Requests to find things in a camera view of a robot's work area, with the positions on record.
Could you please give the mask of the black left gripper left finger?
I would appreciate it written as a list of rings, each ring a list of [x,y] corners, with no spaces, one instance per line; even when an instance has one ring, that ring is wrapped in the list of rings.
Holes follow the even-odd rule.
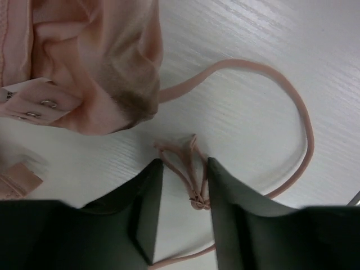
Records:
[[[164,165],[82,208],[57,200],[1,202],[2,269],[148,269],[154,259]]]

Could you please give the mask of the pink satin bra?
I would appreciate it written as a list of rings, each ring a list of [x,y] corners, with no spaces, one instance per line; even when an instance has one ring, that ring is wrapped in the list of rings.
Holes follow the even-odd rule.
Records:
[[[262,73],[298,109],[307,150],[294,174],[269,193],[292,186],[314,152],[308,110],[274,68],[225,59],[181,84],[160,88],[163,41],[158,1],[2,1],[1,116],[85,135],[130,129],[154,117],[221,69]]]

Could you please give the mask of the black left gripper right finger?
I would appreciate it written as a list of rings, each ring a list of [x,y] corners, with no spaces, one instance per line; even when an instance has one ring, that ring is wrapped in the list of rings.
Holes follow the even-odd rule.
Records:
[[[208,160],[219,269],[358,269],[359,207],[277,203]]]

